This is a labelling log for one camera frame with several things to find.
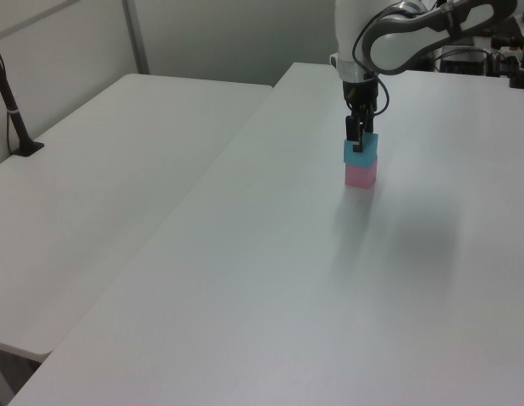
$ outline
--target blue cube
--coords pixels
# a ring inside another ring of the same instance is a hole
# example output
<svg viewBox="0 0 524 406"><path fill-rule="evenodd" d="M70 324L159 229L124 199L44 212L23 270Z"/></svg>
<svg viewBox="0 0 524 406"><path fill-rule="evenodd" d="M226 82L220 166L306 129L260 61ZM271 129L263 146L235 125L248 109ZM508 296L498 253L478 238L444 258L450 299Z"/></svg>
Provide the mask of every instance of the blue cube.
<svg viewBox="0 0 524 406"><path fill-rule="evenodd" d="M378 134L363 133L363 152L354 152L352 141L345 141L345 163L357 167L371 167L377 159Z"/></svg>

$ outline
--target white wall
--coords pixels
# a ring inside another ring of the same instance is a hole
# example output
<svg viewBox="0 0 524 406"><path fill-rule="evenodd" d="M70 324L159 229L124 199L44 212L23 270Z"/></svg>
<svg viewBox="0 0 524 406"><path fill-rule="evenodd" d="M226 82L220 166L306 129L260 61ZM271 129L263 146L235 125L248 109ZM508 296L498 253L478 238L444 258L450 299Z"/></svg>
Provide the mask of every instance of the white wall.
<svg viewBox="0 0 524 406"><path fill-rule="evenodd" d="M0 51L32 138L137 71L121 0L79 0L3 38ZM0 162L8 156L5 131L0 96Z"/></svg>
<svg viewBox="0 0 524 406"><path fill-rule="evenodd" d="M275 85L293 62L337 50L334 0L130 3L151 74Z"/></svg>

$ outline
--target white table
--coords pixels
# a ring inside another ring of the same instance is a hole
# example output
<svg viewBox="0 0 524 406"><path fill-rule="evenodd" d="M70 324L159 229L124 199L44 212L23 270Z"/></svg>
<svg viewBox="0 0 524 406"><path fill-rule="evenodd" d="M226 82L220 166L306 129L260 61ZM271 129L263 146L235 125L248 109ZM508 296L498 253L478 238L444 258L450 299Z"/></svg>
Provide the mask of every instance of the white table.
<svg viewBox="0 0 524 406"><path fill-rule="evenodd" d="M296 64L12 402L524 406L524 91L387 78L374 189Z"/></svg>
<svg viewBox="0 0 524 406"><path fill-rule="evenodd" d="M128 75L0 165L0 349L42 361L271 88Z"/></svg>

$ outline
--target stacked cubes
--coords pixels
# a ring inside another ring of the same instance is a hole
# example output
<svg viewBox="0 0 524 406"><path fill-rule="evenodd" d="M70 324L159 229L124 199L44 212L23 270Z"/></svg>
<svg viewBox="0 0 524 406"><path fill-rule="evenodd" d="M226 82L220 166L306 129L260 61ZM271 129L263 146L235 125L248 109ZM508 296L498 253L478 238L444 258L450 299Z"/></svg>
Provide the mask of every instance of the stacked cubes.
<svg viewBox="0 0 524 406"><path fill-rule="evenodd" d="M377 179L378 134L363 134L363 152L354 152L351 141L345 141L345 183L370 189Z"/></svg>

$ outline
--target pink cube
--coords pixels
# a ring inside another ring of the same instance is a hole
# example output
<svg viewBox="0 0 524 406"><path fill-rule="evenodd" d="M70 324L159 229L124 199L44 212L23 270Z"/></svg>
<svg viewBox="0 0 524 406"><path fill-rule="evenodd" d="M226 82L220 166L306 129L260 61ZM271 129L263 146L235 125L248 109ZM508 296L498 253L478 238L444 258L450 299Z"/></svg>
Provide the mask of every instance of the pink cube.
<svg viewBox="0 0 524 406"><path fill-rule="evenodd" d="M370 189L377 180L378 158L370 167L357 167L345 164L345 184L355 188Z"/></svg>

